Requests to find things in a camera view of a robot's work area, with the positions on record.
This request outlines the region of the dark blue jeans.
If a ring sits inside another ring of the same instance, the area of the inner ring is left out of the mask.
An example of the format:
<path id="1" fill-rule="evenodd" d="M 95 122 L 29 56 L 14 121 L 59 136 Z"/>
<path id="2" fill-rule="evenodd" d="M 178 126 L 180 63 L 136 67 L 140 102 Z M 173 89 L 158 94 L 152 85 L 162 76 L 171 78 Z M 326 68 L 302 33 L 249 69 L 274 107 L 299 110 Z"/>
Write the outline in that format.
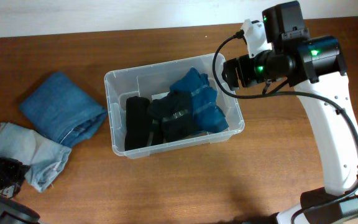
<path id="1" fill-rule="evenodd" d="M 90 139 L 108 115 L 62 72 L 50 75 L 19 108 L 41 135 L 67 147 Z"/>

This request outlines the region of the blue taped cloth bundle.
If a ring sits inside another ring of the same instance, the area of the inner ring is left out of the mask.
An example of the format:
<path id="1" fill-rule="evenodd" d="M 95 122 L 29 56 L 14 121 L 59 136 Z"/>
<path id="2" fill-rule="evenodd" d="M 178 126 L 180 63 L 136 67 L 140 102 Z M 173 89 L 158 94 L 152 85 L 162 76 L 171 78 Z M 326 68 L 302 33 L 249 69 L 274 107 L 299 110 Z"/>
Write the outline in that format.
<path id="1" fill-rule="evenodd" d="M 218 92 L 210 86 L 208 75 L 191 68 L 186 75 L 170 86 L 170 91 L 186 91 L 191 96 L 193 118 L 202 131 L 220 133 L 229 125 L 217 105 Z"/>

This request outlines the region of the light blue jeans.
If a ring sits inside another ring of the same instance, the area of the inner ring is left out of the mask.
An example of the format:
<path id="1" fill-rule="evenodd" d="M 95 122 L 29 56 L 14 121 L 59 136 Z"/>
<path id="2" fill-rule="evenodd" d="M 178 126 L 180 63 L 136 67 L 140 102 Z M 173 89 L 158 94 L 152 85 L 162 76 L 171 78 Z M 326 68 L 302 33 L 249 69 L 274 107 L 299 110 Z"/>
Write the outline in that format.
<path id="1" fill-rule="evenodd" d="M 62 172 L 70 153 L 71 148 L 32 129 L 13 123 L 0 124 L 0 158 L 15 159 L 29 166 L 25 179 L 40 193 Z"/>

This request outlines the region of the dark navy taped cloth bundle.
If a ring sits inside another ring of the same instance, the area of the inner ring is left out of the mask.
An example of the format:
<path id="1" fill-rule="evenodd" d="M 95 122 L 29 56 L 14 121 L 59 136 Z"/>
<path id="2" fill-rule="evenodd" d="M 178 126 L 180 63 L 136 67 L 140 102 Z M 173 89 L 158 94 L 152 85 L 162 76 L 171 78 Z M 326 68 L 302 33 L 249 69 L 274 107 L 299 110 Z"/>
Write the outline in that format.
<path id="1" fill-rule="evenodd" d="M 153 100 L 147 108 L 147 114 L 156 120 L 166 142 L 178 141 L 200 132 L 193 118 L 191 93 L 171 91 L 167 96 Z"/>

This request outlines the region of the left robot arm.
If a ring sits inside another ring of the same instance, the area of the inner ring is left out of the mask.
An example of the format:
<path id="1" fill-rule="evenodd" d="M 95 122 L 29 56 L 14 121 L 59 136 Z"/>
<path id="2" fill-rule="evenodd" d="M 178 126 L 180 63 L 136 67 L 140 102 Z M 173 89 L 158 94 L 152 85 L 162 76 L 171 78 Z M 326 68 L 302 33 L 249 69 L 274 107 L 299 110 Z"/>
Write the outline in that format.
<path id="1" fill-rule="evenodd" d="M 21 191 L 25 174 L 30 169 L 22 162 L 0 158 L 0 223 L 38 223 L 40 215 L 13 198 Z"/>

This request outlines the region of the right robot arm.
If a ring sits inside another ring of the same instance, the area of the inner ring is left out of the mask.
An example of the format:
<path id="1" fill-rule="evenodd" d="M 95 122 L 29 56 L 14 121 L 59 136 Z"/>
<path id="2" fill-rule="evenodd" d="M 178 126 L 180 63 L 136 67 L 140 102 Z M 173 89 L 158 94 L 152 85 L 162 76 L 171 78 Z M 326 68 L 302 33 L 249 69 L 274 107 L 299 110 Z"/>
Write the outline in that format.
<path id="1" fill-rule="evenodd" d="M 286 2 L 246 20 L 235 34 L 247 54 L 223 65 L 215 80 L 223 93 L 264 83 L 262 97 L 283 96 L 282 86 L 301 101 L 323 167 L 324 185 L 303 192 L 288 210 L 257 223 L 344 223 L 358 218 L 358 125 L 349 96 L 347 65 L 337 38 L 312 38 L 300 3 Z M 271 90 L 269 85 L 279 82 Z"/>

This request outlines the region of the black cloth bundle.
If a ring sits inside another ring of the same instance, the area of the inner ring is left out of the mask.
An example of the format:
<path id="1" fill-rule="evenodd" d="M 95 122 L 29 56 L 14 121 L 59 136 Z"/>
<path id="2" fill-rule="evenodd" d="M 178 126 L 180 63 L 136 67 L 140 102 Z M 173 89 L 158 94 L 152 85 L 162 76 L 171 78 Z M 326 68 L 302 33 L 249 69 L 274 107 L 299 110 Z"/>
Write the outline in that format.
<path id="1" fill-rule="evenodd" d="M 153 119 L 147 109 L 150 101 L 147 98 L 133 96 L 126 101 L 126 151 L 159 145 L 163 143 L 160 122 Z"/>

